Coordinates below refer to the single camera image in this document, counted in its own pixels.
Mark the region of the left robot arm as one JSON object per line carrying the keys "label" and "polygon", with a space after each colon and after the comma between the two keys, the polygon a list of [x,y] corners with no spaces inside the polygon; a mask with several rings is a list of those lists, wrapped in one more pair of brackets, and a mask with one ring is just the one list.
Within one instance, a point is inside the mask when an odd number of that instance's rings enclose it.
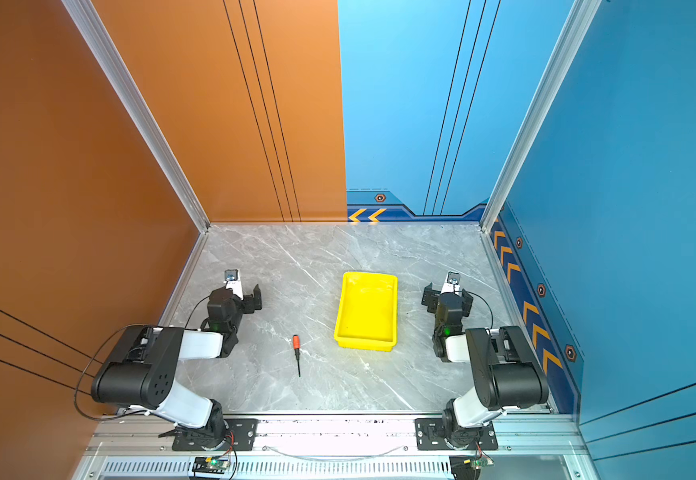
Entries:
{"label": "left robot arm", "polygon": [[238,281],[231,281],[210,293],[208,317],[196,330],[127,326],[91,383],[92,399],[170,422],[173,428],[163,435],[175,439],[174,450],[230,449],[233,431],[221,403],[182,385],[177,366],[185,360],[228,357],[238,344],[242,317],[262,307],[258,286],[245,294]]}

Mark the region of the yellow plastic bin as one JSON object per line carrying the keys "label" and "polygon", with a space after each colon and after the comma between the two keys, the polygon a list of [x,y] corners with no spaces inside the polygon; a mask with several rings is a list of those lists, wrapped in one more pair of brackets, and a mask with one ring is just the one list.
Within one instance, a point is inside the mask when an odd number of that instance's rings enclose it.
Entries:
{"label": "yellow plastic bin", "polygon": [[346,272],[334,340],[345,349],[391,352],[398,342],[398,278]]}

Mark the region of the left green circuit board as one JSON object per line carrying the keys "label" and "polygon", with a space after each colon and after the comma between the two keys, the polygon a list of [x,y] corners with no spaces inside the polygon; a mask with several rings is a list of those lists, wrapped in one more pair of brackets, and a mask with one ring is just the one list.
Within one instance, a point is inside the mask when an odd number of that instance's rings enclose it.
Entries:
{"label": "left green circuit board", "polygon": [[232,462],[219,456],[197,456],[193,459],[190,476],[196,479],[228,479],[232,476]]}

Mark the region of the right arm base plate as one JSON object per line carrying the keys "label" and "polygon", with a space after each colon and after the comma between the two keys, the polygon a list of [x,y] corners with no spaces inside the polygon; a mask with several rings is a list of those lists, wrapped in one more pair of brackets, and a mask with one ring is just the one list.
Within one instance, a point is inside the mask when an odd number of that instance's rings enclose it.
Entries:
{"label": "right arm base plate", "polygon": [[416,418],[414,427],[417,449],[421,451],[496,451],[499,448],[492,424],[471,428],[447,427],[442,418]]}

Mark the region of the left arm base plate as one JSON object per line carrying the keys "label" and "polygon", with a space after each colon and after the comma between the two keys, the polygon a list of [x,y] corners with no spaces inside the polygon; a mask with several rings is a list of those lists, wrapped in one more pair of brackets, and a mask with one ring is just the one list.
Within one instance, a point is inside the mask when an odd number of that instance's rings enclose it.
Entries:
{"label": "left arm base plate", "polygon": [[253,449],[259,421],[255,418],[225,418],[218,427],[199,429],[176,427],[162,437],[173,438],[172,450],[177,452],[248,452]]}

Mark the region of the aluminium front rail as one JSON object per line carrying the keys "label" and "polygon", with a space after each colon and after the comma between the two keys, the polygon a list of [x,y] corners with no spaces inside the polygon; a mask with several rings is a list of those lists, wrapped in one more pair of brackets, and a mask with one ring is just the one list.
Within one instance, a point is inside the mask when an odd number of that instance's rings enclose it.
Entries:
{"label": "aluminium front rail", "polygon": [[233,465],[228,479],[454,479],[450,456],[489,456],[480,479],[595,479],[598,474],[568,415],[513,413],[492,423],[496,451],[417,449],[414,420],[432,414],[232,414],[259,421],[248,452],[177,452],[167,427],[151,418],[100,425],[76,479],[196,479],[197,456]]}

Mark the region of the red handled screwdriver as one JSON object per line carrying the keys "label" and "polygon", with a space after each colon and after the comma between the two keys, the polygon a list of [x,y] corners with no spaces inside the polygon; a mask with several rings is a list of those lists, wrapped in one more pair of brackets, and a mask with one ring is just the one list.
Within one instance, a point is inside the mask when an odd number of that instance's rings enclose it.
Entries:
{"label": "red handled screwdriver", "polygon": [[298,376],[301,376],[301,365],[300,365],[301,342],[300,342],[300,338],[297,334],[292,336],[292,347],[293,347],[296,366],[297,366],[297,374],[298,374]]}

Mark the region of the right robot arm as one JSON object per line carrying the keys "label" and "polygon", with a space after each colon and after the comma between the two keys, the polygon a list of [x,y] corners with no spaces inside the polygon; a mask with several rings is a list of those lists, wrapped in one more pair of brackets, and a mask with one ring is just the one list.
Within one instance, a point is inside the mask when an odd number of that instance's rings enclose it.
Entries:
{"label": "right robot arm", "polygon": [[547,376],[522,328],[463,327],[475,297],[454,283],[440,290],[427,285],[421,297],[421,304],[434,315],[436,357],[470,366],[473,386],[447,402],[436,430],[436,436],[456,450],[481,446],[495,419],[509,410],[544,404],[550,396]]}

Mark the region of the green circuit board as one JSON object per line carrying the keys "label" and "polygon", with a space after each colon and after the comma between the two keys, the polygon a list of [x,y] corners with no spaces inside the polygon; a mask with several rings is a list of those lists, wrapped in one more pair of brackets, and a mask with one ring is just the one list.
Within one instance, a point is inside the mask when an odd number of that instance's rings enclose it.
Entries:
{"label": "green circuit board", "polygon": [[196,479],[228,479],[232,476],[232,462],[219,456],[197,456],[193,459],[190,476]]}
{"label": "green circuit board", "polygon": [[494,465],[489,456],[450,456],[450,471],[455,480],[479,480],[482,473]]}

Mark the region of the right green circuit board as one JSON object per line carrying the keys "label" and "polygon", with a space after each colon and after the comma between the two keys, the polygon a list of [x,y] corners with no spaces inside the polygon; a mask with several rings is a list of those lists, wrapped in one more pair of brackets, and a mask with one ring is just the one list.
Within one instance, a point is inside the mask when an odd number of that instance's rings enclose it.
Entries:
{"label": "right green circuit board", "polygon": [[455,480],[479,480],[482,473],[494,465],[489,456],[450,456],[450,471]]}

